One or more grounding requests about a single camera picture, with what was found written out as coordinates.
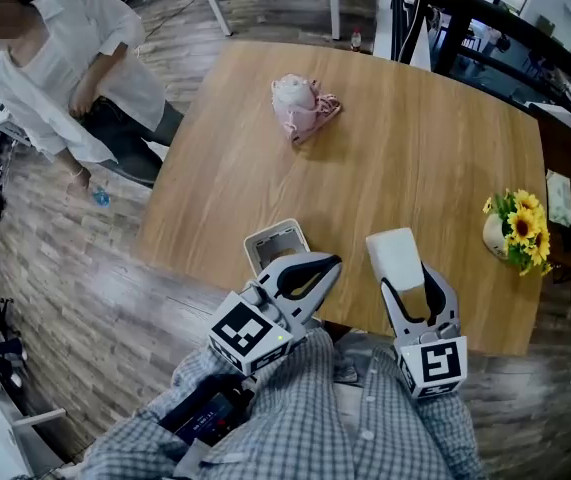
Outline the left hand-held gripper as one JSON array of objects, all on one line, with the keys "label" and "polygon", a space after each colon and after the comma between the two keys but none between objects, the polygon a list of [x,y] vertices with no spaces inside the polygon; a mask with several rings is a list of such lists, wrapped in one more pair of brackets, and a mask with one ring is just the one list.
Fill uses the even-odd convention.
[{"label": "left hand-held gripper", "polygon": [[341,270],[335,254],[275,259],[244,290],[224,298],[210,321],[210,347],[241,374],[252,375],[290,351],[294,332],[319,309]]}]

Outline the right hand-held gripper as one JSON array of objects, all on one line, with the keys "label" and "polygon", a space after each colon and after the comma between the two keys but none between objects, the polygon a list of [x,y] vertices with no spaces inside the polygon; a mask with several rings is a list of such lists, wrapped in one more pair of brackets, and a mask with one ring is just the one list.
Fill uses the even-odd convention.
[{"label": "right hand-held gripper", "polygon": [[[467,338],[461,335],[455,290],[429,265],[422,263],[424,291],[430,316],[412,317],[391,282],[383,277],[381,294],[395,333],[396,363],[407,391],[414,399],[427,399],[457,391],[467,379]],[[411,339],[401,343],[398,339]]]}]

